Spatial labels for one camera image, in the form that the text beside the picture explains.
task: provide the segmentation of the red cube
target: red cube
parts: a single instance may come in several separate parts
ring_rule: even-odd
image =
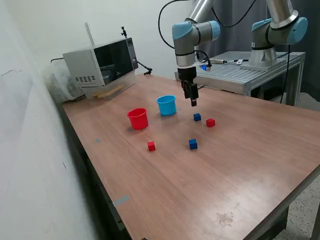
[[[154,141],[148,142],[148,149],[149,149],[149,152],[153,152],[153,151],[156,150],[156,146],[155,146],[155,142]]]
[[[216,125],[216,121],[212,118],[209,118],[207,121],[206,121],[206,126],[208,128],[212,128]]]

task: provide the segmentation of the blue cup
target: blue cup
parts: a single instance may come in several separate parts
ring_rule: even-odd
[[[159,105],[160,114],[162,116],[173,115],[177,112],[176,108],[176,96],[166,95],[159,97],[156,102]]]

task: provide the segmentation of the floor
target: floor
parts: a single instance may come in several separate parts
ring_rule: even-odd
[[[301,93],[298,107],[320,111],[320,102]],[[320,202],[320,176],[291,204],[286,230],[275,240],[309,240]]]

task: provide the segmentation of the cable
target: cable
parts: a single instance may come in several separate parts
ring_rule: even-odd
[[[287,60],[287,64],[286,64],[285,81],[284,81],[284,86],[283,86],[283,91],[282,91],[282,96],[281,96],[280,104],[282,104],[282,100],[283,100],[283,98],[284,98],[284,94],[285,94],[285,91],[286,91],[286,85],[287,85],[288,74],[289,74],[289,62],[290,62],[290,45],[288,45],[288,60]]]
[[[64,58],[64,57],[54,58],[54,59],[52,59],[52,60],[50,61],[50,63],[52,64],[53,61],[55,61],[55,60],[61,60],[61,59],[65,59],[65,58]]]
[[[211,67],[212,64],[211,64],[211,61],[210,61],[210,58],[208,57],[208,55],[204,52],[204,51],[201,51],[201,50],[194,50],[195,53],[202,53],[205,55],[205,58],[202,60],[202,61],[205,61],[205,62],[208,62],[208,67]]]
[[[254,4],[255,4],[256,1],[257,1],[257,0],[254,0],[254,1],[251,3],[249,9],[245,12],[245,14],[243,15],[243,17],[240,18],[240,20],[239,20],[238,22],[236,22],[235,24],[233,24],[233,25],[231,25],[231,26],[224,25],[224,24],[219,20],[219,18],[218,18],[218,16],[217,16],[217,14],[216,14],[216,12],[215,12],[215,10],[214,10],[213,7],[211,7],[211,10],[212,10],[212,12],[213,12],[216,20],[218,21],[218,23],[220,23],[220,24],[221,24],[222,26],[224,26],[225,28],[232,28],[232,27],[234,27],[235,25],[239,24],[239,23],[245,18],[245,16],[249,13],[249,11],[250,11],[251,8],[254,6]]]
[[[175,49],[173,46],[171,46],[169,43],[167,43],[167,41],[164,39],[164,37],[162,36],[162,33],[161,33],[161,30],[160,30],[160,19],[161,19],[161,14],[162,14],[162,11],[165,9],[166,6],[168,6],[169,4],[172,4],[174,2],[181,2],[181,1],[186,1],[186,0],[173,0],[173,1],[170,1],[168,2],[166,5],[164,5],[162,8],[161,8],[161,11],[159,13],[159,18],[158,18],[158,30],[159,30],[159,34],[160,34],[160,37],[162,38],[162,40],[164,41],[165,44],[167,44],[170,48],[172,49]]]

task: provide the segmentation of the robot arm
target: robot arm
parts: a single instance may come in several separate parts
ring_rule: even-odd
[[[299,17],[293,9],[291,0],[266,0],[271,19],[256,22],[252,26],[252,53],[250,64],[260,65],[277,61],[274,45],[292,45],[300,42],[306,34],[308,20]],[[190,17],[185,22],[172,27],[176,63],[179,79],[185,98],[191,99],[191,105],[197,105],[198,86],[194,83],[197,76],[195,47],[218,39],[220,26],[216,21],[201,23],[212,7],[212,0],[198,0]]]
[[[175,58],[178,65],[179,79],[186,99],[191,99],[191,106],[197,105],[198,86],[194,83],[197,76],[195,47],[218,39],[220,26],[216,21],[203,22],[211,10],[212,0],[199,0],[194,5],[190,17],[184,22],[173,25],[172,38]]]

